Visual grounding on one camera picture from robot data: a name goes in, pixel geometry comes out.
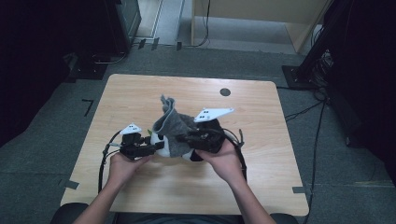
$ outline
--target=hand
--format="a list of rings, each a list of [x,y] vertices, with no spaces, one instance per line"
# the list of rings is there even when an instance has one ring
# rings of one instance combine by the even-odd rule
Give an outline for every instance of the hand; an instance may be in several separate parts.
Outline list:
[[[225,139],[221,149],[218,153],[210,153],[202,150],[195,150],[195,152],[205,161],[209,162],[216,174],[225,180],[228,184],[233,181],[244,180],[241,162],[236,155],[233,144]]]
[[[121,188],[132,178],[136,170],[150,159],[151,156],[147,156],[136,161],[131,161],[121,153],[116,153],[110,158],[110,173],[107,184]]]

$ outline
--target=white component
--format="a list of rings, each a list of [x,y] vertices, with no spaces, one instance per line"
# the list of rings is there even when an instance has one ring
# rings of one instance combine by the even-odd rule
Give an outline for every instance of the white component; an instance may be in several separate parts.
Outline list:
[[[128,127],[124,128],[120,134],[128,134],[128,133],[140,133],[142,129],[137,127],[134,123],[128,125]]]
[[[204,108],[197,117],[195,117],[194,122],[204,122],[210,121],[212,119],[219,118],[226,114],[233,112],[233,108]]]
[[[192,155],[192,152],[193,152],[193,151],[194,151],[194,149],[192,149],[190,152],[188,152],[188,153],[182,155],[181,157],[182,157],[184,160],[186,160],[186,161],[191,161],[191,155]]]
[[[162,156],[162,157],[171,157],[171,152],[169,151],[168,138],[167,138],[166,136],[164,136],[164,137],[163,137],[163,140],[161,140],[161,139],[158,137],[158,134],[152,133],[149,142],[150,142],[152,145],[155,145],[155,144],[158,143],[158,142],[164,142],[164,143],[163,143],[163,148],[158,149],[158,150],[156,151],[156,153],[157,153],[158,155]]]

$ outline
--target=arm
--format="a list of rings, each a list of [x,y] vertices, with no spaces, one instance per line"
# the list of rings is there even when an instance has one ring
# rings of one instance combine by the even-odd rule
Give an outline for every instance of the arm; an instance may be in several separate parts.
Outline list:
[[[243,177],[241,164],[231,142],[225,140],[217,154],[201,150],[196,150],[196,153],[209,162],[215,172],[230,186],[242,217],[247,224],[275,223]]]
[[[149,161],[150,157],[130,161],[120,153],[110,159],[110,173],[102,191],[74,223],[105,223],[111,204],[121,188],[132,178],[136,170]]]

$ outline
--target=gray carpet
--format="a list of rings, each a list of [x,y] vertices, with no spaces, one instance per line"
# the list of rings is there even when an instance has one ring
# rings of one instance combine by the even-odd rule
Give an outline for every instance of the gray carpet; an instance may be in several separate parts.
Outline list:
[[[281,65],[299,65],[303,56],[219,49],[159,46],[133,48],[111,64],[103,80],[63,83],[26,132],[0,148],[0,223],[49,223],[89,130],[111,74],[270,80],[286,86]],[[317,102],[311,91],[278,90],[285,115]],[[84,117],[88,102],[92,109]],[[291,142],[307,192],[320,106],[288,122]],[[396,189],[383,163],[364,148],[345,146],[332,107],[324,108],[318,139],[317,180],[308,223],[395,223]]]

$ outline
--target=white tag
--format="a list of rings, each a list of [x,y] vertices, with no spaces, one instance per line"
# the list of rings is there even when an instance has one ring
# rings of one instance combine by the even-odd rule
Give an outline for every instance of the white tag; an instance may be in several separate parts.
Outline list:
[[[194,122],[204,122],[210,121],[212,119],[219,118],[226,114],[233,112],[233,108],[204,108],[197,117],[195,117]]]
[[[128,125],[128,127],[124,128],[120,134],[128,134],[128,133],[140,133],[142,129],[137,127],[134,123]]]

